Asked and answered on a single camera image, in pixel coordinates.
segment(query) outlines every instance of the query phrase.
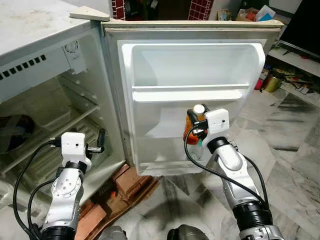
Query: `open refrigerator door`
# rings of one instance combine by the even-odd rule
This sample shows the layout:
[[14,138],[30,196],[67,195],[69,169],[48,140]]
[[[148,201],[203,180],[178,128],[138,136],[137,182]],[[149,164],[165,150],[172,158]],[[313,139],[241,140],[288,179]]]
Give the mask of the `open refrigerator door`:
[[[232,123],[281,26],[276,20],[102,23],[118,118],[138,174],[201,171],[184,152],[187,110],[225,108]],[[210,153],[198,148],[206,165]]]

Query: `black cable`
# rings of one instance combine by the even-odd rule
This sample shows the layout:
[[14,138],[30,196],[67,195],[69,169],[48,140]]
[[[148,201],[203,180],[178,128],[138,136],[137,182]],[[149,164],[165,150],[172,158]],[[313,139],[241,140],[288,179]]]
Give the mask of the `black cable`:
[[29,198],[29,202],[28,202],[28,208],[27,208],[27,220],[28,220],[28,224],[29,224],[29,229],[31,230],[31,232],[36,235],[39,239],[41,238],[41,236],[38,235],[38,230],[34,228],[34,225],[32,223],[32,220],[31,220],[31,206],[32,206],[32,201],[37,193],[37,191],[42,188],[43,186],[45,185],[48,185],[48,184],[52,184],[56,179],[52,179],[52,180],[49,180],[49,181],[46,181],[44,183],[41,183],[39,186],[37,186],[33,192],[31,193],[30,195],[30,198]]
[[249,163],[251,163],[251,165],[254,167],[256,173],[258,174],[260,182],[261,182],[261,188],[262,188],[262,192],[263,192],[264,203],[265,203],[265,206],[269,209],[269,201],[268,201],[268,195],[267,195],[267,189],[266,189],[265,181],[264,181],[264,178],[262,177],[262,174],[261,174],[258,166],[250,158],[248,158],[247,156],[245,156],[243,154],[242,154],[242,156],[244,156],[244,158]]
[[18,212],[18,205],[17,205],[17,193],[18,193],[18,187],[20,184],[20,181],[22,179],[23,174],[25,173],[25,171],[27,170],[27,168],[29,167],[29,165],[31,164],[32,160],[35,158],[36,154],[46,145],[51,145],[53,143],[52,140],[47,141],[43,144],[41,144],[31,155],[30,160],[27,162],[27,164],[25,165],[25,167],[23,168],[23,170],[21,171],[20,175],[18,176],[15,185],[14,185],[14,190],[13,190],[13,199],[12,199],[12,205],[13,205],[13,213],[15,216],[16,221],[18,222],[18,224],[20,225],[20,227],[25,231],[26,234],[29,235],[29,237],[31,239],[36,239],[39,240],[38,236],[34,235],[33,232],[30,231],[30,229],[24,224],[24,222],[21,220],[20,216],[19,216],[19,212]]
[[248,193],[250,193],[251,195],[253,195],[254,197],[256,197],[261,203],[266,204],[265,201],[262,199],[262,197],[260,197],[257,193],[255,193],[254,191],[252,191],[250,188],[242,185],[241,183],[233,180],[233,179],[230,178],[230,177],[227,177],[227,176],[219,173],[218,171],[215,171],[215,170],[213,170],[213,169],[211,169],[211,168],[208,168],[208,167],[202,165],[201,163],[198,163],[197,161],[195,161],[195,160],[193,159],[193,157],[190,155],[190,153],[189,153],[189,151],[188,151],[188,144],[187,144],[187,142],[188,142],[188,137],[189,137],[190,133],[191,133],[193,130],[195,130],[196,128],[197,128],[197,126],[192,127],[192,128],[188,131],[188,133],[186,134],[186,138],[185,138],[185,140],[184,140],[184,151],[185,151],[185,154],[186,154],[187,158],[188,158],[194,165],[198,166],[199,168],[201,168],[201,169],[203,169],[203,170],[206,170],[206,171],[209,172],[209,173],[212,173],[212,174],[214,174],[214,175],[217,175],[218,177],[220,177],[220,178],[222,178],[222,179],[224,179],[224,180],[227,180],[227,181],[230,182],[230,183],[233,183],[233,184],[237,185],[238,187],[242,188],[243,190],[246,190]]

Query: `white refrigerator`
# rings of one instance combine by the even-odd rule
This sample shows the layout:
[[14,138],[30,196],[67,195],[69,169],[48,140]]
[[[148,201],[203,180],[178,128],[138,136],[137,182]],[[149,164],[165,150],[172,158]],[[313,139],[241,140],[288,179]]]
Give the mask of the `white refrigerator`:
[[[183,147],[187,109],[225,108],[232,123],[282,27],[276,20],[90,22],[69,18],[74,8],[58,0],[2,8],[0,117],[26,115],[35,123],[23,145],[0,154],[3,209],[10,208],[12,186],[33,151],[72,128],[89,145],[99,128],[107,131],[81,203],[126,161],[140,175],[199,173]],[[209,158],[203,150],[199,161]],[[58,149],[48,149],[31,164],[18,196],[22,213],[28,193],[51,179],[61,161]],[[50,190],[42,193],[33,210],[38,220]]]

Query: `white bottle cap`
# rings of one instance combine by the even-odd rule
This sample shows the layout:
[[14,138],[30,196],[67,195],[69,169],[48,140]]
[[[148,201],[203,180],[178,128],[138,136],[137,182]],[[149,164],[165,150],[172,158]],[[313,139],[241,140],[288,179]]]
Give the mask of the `white bottle cap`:
[[193,111],[197,116],[201,116],[205,113],[205,107],[201,104],[194,105]]

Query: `orange bottle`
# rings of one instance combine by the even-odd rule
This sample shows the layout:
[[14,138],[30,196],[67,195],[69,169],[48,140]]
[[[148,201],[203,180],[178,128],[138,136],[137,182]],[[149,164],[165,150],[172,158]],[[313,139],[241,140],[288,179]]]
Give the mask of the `orange bottle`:
[[[205,119],[205,107],[197,104],[193,107],[193,109],[189,109],[187,112],[187,116],[185,118],[185,127],[184,127],[184,133],[183,133],[183,141],[187,137],[188,131],[193,127],[192,121],[197,122],[197,121],[202,121]],[[190,145],[197,145],[199,142],[199,139],[197,136],[195,136],[193,133],[190,133],[187,143]]]

